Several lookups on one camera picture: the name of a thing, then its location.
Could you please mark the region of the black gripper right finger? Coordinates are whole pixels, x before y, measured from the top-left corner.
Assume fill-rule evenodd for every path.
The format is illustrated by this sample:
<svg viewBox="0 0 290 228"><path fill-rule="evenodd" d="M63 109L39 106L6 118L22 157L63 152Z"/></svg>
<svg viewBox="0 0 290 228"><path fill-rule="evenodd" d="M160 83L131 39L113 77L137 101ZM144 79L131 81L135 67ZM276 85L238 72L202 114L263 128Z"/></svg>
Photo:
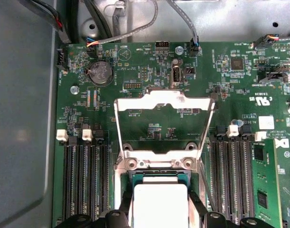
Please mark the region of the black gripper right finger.
<svg viewBox="0 0 290 228"><path fill-rule="evenodd" d="M199 196L189 191L189 214L194 214L194 221L198 228L264 228L265 222L258 218L243 218L239 225L227 220L218 212L208 212Z"/></svg>

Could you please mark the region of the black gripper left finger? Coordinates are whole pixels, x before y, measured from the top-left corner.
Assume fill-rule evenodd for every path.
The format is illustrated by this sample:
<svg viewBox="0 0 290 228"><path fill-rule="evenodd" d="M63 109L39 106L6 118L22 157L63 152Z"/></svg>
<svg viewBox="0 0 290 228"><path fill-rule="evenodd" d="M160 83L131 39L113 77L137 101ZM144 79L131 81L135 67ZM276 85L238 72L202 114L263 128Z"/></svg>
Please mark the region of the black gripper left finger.
<svg viewBox="0 0 290 228"><path fill-rule="evenodd" d="M104 216L93 221L89 215L77 214L69 217L60 224L61 228L130 228L129 210L132 201L132 192L125 191L119 209L113 209Z"/></svg>

